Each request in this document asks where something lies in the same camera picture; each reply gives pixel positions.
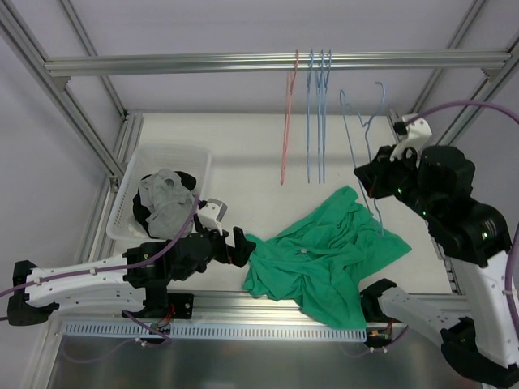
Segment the green tank top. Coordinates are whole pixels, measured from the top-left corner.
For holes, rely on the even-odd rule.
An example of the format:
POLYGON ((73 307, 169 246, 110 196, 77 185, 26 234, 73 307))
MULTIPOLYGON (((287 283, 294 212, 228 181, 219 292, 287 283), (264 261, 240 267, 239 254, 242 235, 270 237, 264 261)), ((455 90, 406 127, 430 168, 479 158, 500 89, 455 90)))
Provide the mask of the green tank top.
POLYGON ((335 329, 364 329, 367 321, 358 289, 411 251, 400 236, 382 229, 343 186, 314 211, 256 248, 242 284, 253 297, 292 300, 308 317, 335 329))

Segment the pink wire hanger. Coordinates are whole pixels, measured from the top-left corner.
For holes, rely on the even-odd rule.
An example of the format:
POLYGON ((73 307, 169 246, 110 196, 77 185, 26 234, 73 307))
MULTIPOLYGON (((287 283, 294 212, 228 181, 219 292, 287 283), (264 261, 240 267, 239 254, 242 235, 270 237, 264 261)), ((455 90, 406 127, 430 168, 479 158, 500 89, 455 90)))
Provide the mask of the pink wire hanger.
POLYGON ((298 72, 298 64, 299 64, 299 51, 296 50, 294 66, 293 66, 293 69, 287 73, 286 86, 285 86, 285 121, 284 121, 284 131, 283 131, 283 143, 282 143, 282 150, 281 150, 281 172, 280 172, 280 185, 281 186, 283 186, 285 184, 287 155, 288 155, 289 139, 290 139, 292 103, 293 103, 294 85, 295 85, 295 80, 296 80, 297 72, 298 72))

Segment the blue hanger of grey top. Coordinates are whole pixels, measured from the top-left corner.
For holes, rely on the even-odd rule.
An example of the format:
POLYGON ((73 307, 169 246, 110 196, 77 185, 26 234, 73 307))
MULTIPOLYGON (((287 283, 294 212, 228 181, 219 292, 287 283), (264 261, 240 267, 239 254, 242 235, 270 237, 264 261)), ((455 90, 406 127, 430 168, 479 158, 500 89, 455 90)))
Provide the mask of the blue hanger of grey top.
POLYGON ((311 183, 311 80, 314 64, 314 51, 311 49, 307 68, 306 81, 306 163, 307 163, 307 184, 311 183))

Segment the blue hanger of black top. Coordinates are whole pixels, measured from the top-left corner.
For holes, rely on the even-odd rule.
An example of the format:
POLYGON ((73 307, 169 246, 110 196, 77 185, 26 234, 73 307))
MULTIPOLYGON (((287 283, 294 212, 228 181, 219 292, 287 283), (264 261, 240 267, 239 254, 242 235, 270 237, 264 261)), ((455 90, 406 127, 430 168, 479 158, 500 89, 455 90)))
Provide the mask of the blue hanger of black top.
POLYGON ((324 76, 324 51, 320 52, 319 68, 315 72, 315 89, 317 100, 317 168, 318 183, 324 183, 324 141, 323 141, 323 124, 322 124, 322 98, 323 98, 323 76, 324 76))

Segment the blue hanger of green top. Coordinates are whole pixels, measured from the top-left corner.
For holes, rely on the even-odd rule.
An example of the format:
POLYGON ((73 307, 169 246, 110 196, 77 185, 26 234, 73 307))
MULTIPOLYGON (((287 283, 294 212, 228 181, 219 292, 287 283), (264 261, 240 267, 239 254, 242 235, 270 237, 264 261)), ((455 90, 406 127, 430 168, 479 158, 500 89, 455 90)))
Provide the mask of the blue hanger of green top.
POLYGON ((323 183, 326 182, 326 140, 327 140, 327 113, 328 113, 328 85, 332 65, 332 50, 328 51, 328 60, 326 62, 326 70, 323 75, 323 89, 322 89, 322 170, 323 183))

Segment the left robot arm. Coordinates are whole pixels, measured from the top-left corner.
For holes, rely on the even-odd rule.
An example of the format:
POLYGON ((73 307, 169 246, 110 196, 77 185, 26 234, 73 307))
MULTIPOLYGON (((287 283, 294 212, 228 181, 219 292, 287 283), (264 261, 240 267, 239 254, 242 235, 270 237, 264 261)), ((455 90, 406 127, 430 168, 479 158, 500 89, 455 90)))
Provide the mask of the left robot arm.
POLYGON ((84 265, 42 268, 24 260, 13 270, 6 320, 24 327, 46 322, 52 315, 121 314, 136 318, 189 319, 194 297, 168 290, 172 281, 185 281, 207 270, 212 261, 244 267, 256 244, 233 229, 234 244, 226 231, 201 229, 176 242, 147 242, 122 254, 84 265))

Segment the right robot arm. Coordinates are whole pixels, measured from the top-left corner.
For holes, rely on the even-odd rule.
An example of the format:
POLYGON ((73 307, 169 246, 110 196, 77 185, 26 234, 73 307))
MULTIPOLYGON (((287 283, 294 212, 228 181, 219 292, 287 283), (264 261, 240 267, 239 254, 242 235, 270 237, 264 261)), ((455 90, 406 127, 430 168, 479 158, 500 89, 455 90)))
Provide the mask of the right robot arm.
POLYGON ((392 318, 427 337, 464 378, 509 388, 518 381, 517 299, 509 262, 513 250, 502 214, 472 195, 475 167, 455 147, 407 149, 393 159, 379 149, 355 176, 372 199, 394 197, 421 216, 450 259, 470 308, 467 316, 444 313, 412 298, 388 279, 361 293, 362 312, 378 322, 392 318))

